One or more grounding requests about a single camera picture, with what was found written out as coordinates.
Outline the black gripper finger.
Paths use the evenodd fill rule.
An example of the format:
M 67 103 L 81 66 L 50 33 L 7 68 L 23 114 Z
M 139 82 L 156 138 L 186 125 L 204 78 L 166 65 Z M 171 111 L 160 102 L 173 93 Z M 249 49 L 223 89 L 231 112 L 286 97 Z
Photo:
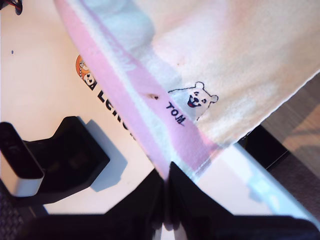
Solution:
M 105 216 L 106 240 L 152 240 L 164 217 L 164 181 L 157 171 L 147 177 Z
M 169 213 L 188 240 L 222 240 L 232 214 L 204 193 L 174 162 L 168 176 Z

